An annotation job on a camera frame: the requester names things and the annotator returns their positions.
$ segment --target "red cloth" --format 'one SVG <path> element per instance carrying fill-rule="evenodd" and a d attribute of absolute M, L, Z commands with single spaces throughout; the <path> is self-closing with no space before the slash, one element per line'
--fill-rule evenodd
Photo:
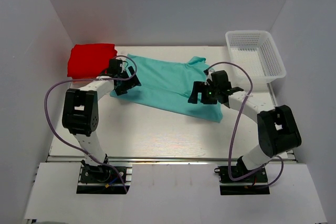
<path fill-rule="evenodd" d="M 75 45 L 68 61 L 68 77 L 95 78 L 108 68 L 109 60 L 116 55 L 114 44 Z"/>

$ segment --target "white basket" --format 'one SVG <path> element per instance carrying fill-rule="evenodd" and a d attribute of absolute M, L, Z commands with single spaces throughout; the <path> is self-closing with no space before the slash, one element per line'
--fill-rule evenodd
<path fill-rule="evenodd" d="M 286 75 L 286 70 L 271 34 L 267 31 L 228 31 L 225 34 L 230 60 L 241 66 L 253 83 L 270 83 Z M 248 82 L 245 74 L 234 67 L 236 81 Z"/>

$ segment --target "teal shirt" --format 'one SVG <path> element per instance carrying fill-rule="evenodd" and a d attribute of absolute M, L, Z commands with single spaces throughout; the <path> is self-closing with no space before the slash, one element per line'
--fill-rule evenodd
<path fill-rule="evenodd" d="M 187 63 L 176 63 L 134 55 L 128 57 L 135 61 L 138 67 L 136 75 L 142 85 L 120 96 L 112 91 L 112 97 L 218 123 L 222 120 L 219 103 L 188 103 L 194 81 L 206 79 L 203 71 L 209 66 L 205 64 L 205 58 L 193 57 Z"/>

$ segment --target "white backdrop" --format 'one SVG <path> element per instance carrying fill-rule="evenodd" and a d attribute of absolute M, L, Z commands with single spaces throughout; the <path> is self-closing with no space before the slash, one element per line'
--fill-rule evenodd
<path fill-rule="evenodd" d="M 218 45 L 270 30 L 286 0 L 51 0 L 75 44 Z"/>
<path fill-rule="evenodd" d="M 51 144 L 44 95 L 66 77 L 72 43 L 49 0 L 0 0 L 0 6 L 0 222 L 17 224 Z M 64 88 L 49 101 L 54 122 Z"/>
<path fill-rule="evenodd" d="M 328 223 L 336 223 L 336 0 L 287 0 L 271 33 L 287 76 L 274 83 L 279 104 L 291 106 Z"/>

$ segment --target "white table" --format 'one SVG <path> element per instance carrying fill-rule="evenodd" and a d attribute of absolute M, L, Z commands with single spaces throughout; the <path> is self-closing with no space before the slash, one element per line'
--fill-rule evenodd
<path fill-rule="evenodd" d="M 228 60 L 226 47 L 116 47 L 118 54 L 134 54 L 157 60 L 187 62 L 193 56 L 205 57 L 211 65 Z M 230 80 L 232 67 L 225 69 Z M 258 87 L 261 92 L 254 96 L 272 103 L 267 85 Z M 99 125 L 97 133 L 103 150 L 116 158 L 227 158 L 229 142 L 238 112 L 222 105 L 223 119 L 214 123 L 190 116 L 154 109 L 148 106 L 121 101 L 105 95 L 99 101 Z M 76 139 L 63 128 L 61 117 L 57 132 L 71 144 L 79 146 Z M 238 158 L 258 144 L 257 125 L 242 116 L 233 149 L 233 158 Z M 82 157 L 82 153 L 65 146 L 54 137 L 49 161 Z"/>

